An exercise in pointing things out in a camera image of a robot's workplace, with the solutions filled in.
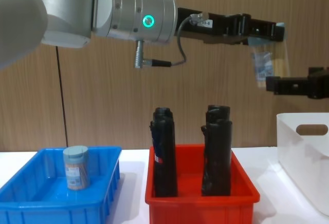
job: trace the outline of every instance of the black bottle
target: black bottle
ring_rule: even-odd
[[[230,107],[209,105],[205,135],[205,164],[202,181],[203,196],[230,196],[231,136]]]
[[[169,108],[157,108],[151,121],[154,147],[154,189],[156,197],[176,197],[176,153],[173,114]]]

